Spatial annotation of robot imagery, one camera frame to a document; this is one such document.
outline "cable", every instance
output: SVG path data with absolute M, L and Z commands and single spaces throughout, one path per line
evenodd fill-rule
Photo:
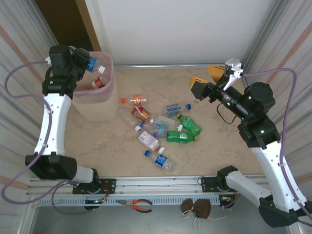
M 34 160 L 29 163 L 21 172 L 19 172 L 16 176 L 12 177 L 4 186 L 3 188 L 1 189 L 1 197 L 3 200 L 5 200 L 6 202 L 9 202 L 9 203 L 12 203 L 12 204 L 16 204 L 16 205 L 25 205 L 25 204 L 30 204 L 30 203 L 33 203 L 35 201 L 38 201 L 40 199 L 42 199 L 43 197 L 45 197 L 47 194 L 49 194 L 50 192 L 52 192 L 60 183 L 58 183 L 57 185 L 55 185 L 53 188 L 51 188 L 50 190 L 48 190 L 46 193 L 44 193 L 43 195 L 33 199 L 33 200 L 28 200 L 28 201 L 14 201 L 14 200 L 11 200 L 9 199 L 6 195 L 5 195 L 5 190 L 17 179 L 19 178 L 22 174 L 24 174 L 29 168 L 31 168 L 37 161 L 38 159 L 41 157 L 45 147 L 46 147 L 46 144 L 48 142 L 48 138 L 49 138 L 49 135 L 50 135 L 50 132 L 51 132 L 51 126 L 52 126 L 52 113 L 51 113 L 51 107 L 50 105 L 48 104 L 48 102 L 41 96 L 38 96 L 38 95 L 34 95 L 34 94 L 23 94 L 23 95 L 13 95 L 10 93 L 10 91 L 8 90 L 8 81 L 9 81 L 9 78 L 16 72 L 18 71 L 19 69 L 23 68 L 23 67 L 26 67 L 26 66 L 31 66 L 31 65 L 35 65 L 35 64 L 45 64 L 47 63 L 46 61 L 35 61 L 35 62 L 30 62 L 30 63 L 26 63 L 26 64 L 23 64 L 15 69 L 13 69 L 8 75 L 7 77 L 5 78 L 4 80 L 4 89 L 6 91 L 6 93 L 8 94 L 8 96 L 10 96 L 11 98 L 28 98 L 28 97 L 32 97 L 32 98 L 39 98 L 39 99 L 42 99 L 43 102 L 44 102 L 44 105 L 47 107 L 47 110 L 48 110 L 48 116 L 49 116 L 49 123 L 48 123 L 48 128 L 47 128 L 47 134 L 44 138 L 44 141 L 43 141 L 43 145 L 42 145 L 42 148 L 41 150 L 39 151 L 38 155 L 34 158 Z
M 292 81 L 292 88 L 288 97 L 288 101 L 287 101 L 287 105 L 286 105 L 286 109 L 285 109 L 285 114 L 284 114 L 284 120 L 283 120 L 283 133 L 282 133 L 282 145 L 281 145 L 281 151 L 279 154 L 279 163 L 281 165 L 281 170 L 282 173 L 284 175 L 285 181 L 294 197 L 294 199 L 297 201 L 298 205 L 300 206 L 300 208 L 303 210 L 303 212 L 312 220 L 312 215 L 307 211 L 307 209 L 304 207 L 304 205 L 302 205 L 301 202 L 299 202 L 299 197 L 297 196 L 289 178 L 288 175 L 286 173 L 285 167 L 284 165 L 284 152 L 285 152 L 285 147 L 286 147 L 286 127 L 287 127 L 287 118 L 288 118 L 288 113 L 289 113 L 289 108 L 290 108 L 290 104 L 291 104 L 291 100 L 293 98 L 293 93 L 294 93 L 294 89 L 296 87 L 296 83 L 297 83 L 297 73 L 294 69 L 291 68 L 279 68 L 279 69 L 273 69 L 273 70 L 269 70 L 269 71 L 265 71 L 265 72 L 258 72 L 258 73 L 253 73 L 253 74 L 245 74 L 245 77 L 253 77 L 253 76 L 259 76 L 259 75 L 266 75 L 266 74 L 270 74 L 270 73 L 274 73 L 274 72 L 282 72 L 282 71 L 288 71 L 291 72 L 293 74 L 293 81 Z
M 87 214 L 87 213 L 89 213 L 89 212 L 91 212 L 91 211 L 94 210 L 94 209 L 92 209 L 92 210 L 81 211 L 81 212 L 64 212 L 64 211 L 60 210 L 58 207 L 56 207 L 56 205 L 55 205 L 55 203 L 54 203 L 54 195 L 55 195 L 56 191 L 57 191 L 60 187 L 62 187 L 63 185 L 66 185 L 66 184 L 70 184 L 70 183 L 68 183 L 67 180 L 61 181 L 57 186 L 55 186 L 55 189 L 54 189 L 54 191 L 53 191 L 53 193 L 52 193 L 51 203 L 52 203 L 53 208 L 54 208 L 57 212 L 59 212 L 59 213 L 61 213 L 61 214 L 63 214 L 63 215 L 82 215 L 82 214 Z
M 226 122 L 227 124 L 232 124 L 232 123 L 234 122 L 236 116 L 234 116 L 232 122 L 226 121 L 226 120 L 222 117 L 222 115 L 220 114 L 220 112 L 219 112 L 219 106 L 221 106 L 221 105 L 222 105 L 222 103 L 220 103 L 220 104 L 216 107 L 216 111 L 218 112 L 218 114 L 220 115 L 220 117 L 223 119 L 224 122 Z

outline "bottle in bin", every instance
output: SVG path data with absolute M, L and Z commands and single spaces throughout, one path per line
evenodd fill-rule
M 100 65 L 99 60 L 97 60 L 94 57 L 90 57 L 89 63 L 86 67 L 86 70 L 88 72 L 99 72 L 99 73 L 103 74 L 105 71 L 105 67 Z
M 167 117 L 173 117 L 177 114 L 190 110 L 191 108 L 192 107 L 190 104 L 175 103 L 172 105 L 164 106 L 163 111 L 167 115 Z
M 163 125 L 167 130 L 169 131 L 182 131 L 183 125 L 179 124 L 177 121 L 167 118 L 162 115 L 155 115 L 153 118 L 150 120 L 150 123 L 156 123 Z
M 105 75 L 100 75 L 96 80 L 92 82 L 92 87 L 94 89 L 100 89 L 103 88 L 105 85 L 107 85 L 109 82 L 109 78 Z
M 177 119 L 180 120 L 180 123 L 183 125 L 183 127 L 191 132 L 193 135 L 197 136 L 202 131 L 202 128 L 194 122 L 190 117 L 183 116 L 181 114 L 176 115 Z
M 152 133 L 156 138 L 166 138 L 167 136 L 167 129 L 161 124 L 142 122 L 140 127 Z
M 129 104 L 130 106 L 144 105 L 148 103 L 147 95 L 129 95 L 121 99 L 122 104 Z
M 167 132 L 167 142 L 177 142 L 177 143 L 189 143 L 191 141 L 198 141 L 198 136 L 194 136 L 188 132 Z
M 166 171 L 171 171 L 173 169 L 173 163 L 164 155 L 155 152 L 145 151 L 144 155 L 148 157 L 156 166 L 164 169 Z
M 157 140 L 150 132 L 142 129 L 140 126 L 135 127 L 138 132 L 138 141 L 152 152 L 162 153 L 165 147 L 162 147 L 160 141 Z
M 119 115 L 120 117 L 125 121 L 125 123 L 132 129 L 137 127 L 138 125 L 141 125 L 143 122 L 139 119 L 135 118 L 130 110 L 126 108 L 120 108 L 119 109 Z

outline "white wall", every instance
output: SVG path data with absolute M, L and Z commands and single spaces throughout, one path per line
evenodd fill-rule
M 86 0 L 116 65 L 243 59 L 276 0 Z

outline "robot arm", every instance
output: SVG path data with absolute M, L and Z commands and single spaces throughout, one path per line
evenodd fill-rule
M 71 105 L 76 82 L 82 79 L 88 65 L 89 52 L 65 45 L 50 48 L 52 66 L 42 84 L 44 99 L 52 112 L 51 132 L 39 160 L 30 168 L 40 179 L 68 179 L 94 192 L 99 189 L 99 178 L 95 169 L 79 166 L 74 158 L 66 157 L 64 132 L 68 109 Z M 42 127 L 34 155 L 26 156 L 28 165 L 42 148 L 49 127 L 49 113 L 44 106 Z
M 233 88 L 234 82 L 243 76 L 241 63 L 237 59 L 228 60 L 223 70 L 224 73 L 216 85 L 193 77 L 191 91 L 199 100 L 206 97 L 210 98 L 210 103 L 219 100 L 241 119 L 238 126 L 239 134 L 258 158 L 271 190 L 248 180 L 233 166 L 217 173 L 219 186 L 224 190 L 232 188 L 242 193 L 259 208 L 262 218 L 271 227 L 289 226 L 304 214 L 286 183 L 281 166 L 285 167 L 288 178 L 299 197 L 298 202 L 304 204 L 310 213 L 312 202 L 307 201 L 299 190 L 287 163 L 279 165 L 280 136 L 274 123 L 267 116 L 267 112 L 275 104 L 273 92 L 268 84 L 261 82 L 247 87 L 244 94 Z

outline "green plastic bottle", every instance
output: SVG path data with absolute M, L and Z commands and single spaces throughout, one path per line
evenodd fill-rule
M 191 141 L 198 141 L 198 136 L 194 136 L 188 132 L 177 132 L 168 131 L 167 132 L 167 142 L 177 142 L 177 143 L 189 143 Z
M 181 114 L 176 115 L 177 119 L 180 120 L 180 123 L 183 125 L 183 127 L 191 132 L 194 136 L 197 136 L 202 131 L 202 128 L 194 122 L 190 117 L 183 116 Z

